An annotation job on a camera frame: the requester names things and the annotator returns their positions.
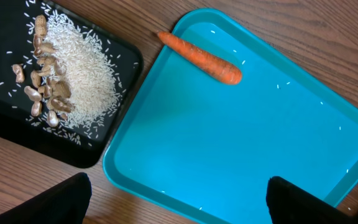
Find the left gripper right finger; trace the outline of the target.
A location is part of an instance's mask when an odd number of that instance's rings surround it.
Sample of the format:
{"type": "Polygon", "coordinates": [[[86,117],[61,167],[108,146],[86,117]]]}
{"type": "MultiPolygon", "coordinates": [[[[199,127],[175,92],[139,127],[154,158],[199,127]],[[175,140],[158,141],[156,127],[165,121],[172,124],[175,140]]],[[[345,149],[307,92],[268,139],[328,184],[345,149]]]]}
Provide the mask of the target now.
{"type": "Polygon", "coordinates": [[[355,219],[279,176],[268,181],[266,203],[273,224],[356,223],[355,219]]]}

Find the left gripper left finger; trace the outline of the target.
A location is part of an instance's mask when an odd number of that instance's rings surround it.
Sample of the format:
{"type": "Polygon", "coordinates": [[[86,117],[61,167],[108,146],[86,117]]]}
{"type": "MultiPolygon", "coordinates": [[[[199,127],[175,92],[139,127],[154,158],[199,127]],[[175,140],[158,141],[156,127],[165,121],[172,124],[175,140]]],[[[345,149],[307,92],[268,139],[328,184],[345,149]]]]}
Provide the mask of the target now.
{"type": "Polygon", "coordinates": [[[82,223],[92,196],[84,172],[0,214],[0,224],[82,223]]]}

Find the peanut shells and rice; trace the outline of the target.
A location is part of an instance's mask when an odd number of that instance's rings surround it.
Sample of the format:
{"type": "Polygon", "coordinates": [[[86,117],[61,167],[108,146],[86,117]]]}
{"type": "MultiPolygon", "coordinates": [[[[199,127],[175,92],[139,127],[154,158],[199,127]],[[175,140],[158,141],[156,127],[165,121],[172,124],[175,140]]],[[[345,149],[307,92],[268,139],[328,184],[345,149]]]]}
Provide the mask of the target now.
{"type": "Polygon", "coordinates": [[[19,59],[28,74],[42,74],[32,80],[42,95],[42,112],[25,112],[25,123],[76,146],[101,147],[139,76],[141,55],[53,4],[21,1],[6,7],[3,26],[19,33],[4,58],[19,59]]]}

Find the orange carrot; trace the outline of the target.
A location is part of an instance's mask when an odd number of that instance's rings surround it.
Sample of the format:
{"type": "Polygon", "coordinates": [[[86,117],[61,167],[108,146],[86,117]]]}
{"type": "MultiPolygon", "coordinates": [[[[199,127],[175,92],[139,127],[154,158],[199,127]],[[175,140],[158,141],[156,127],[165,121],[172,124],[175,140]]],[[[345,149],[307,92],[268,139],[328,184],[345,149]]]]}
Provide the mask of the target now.
{"type": "Polygon", "coordinates": [[[231,62],[217,57],[172,33],[158,32],[157,36],[167,47],[215,80],[227,85],[236,85],[241,82],[242,72],[231,62]]]}

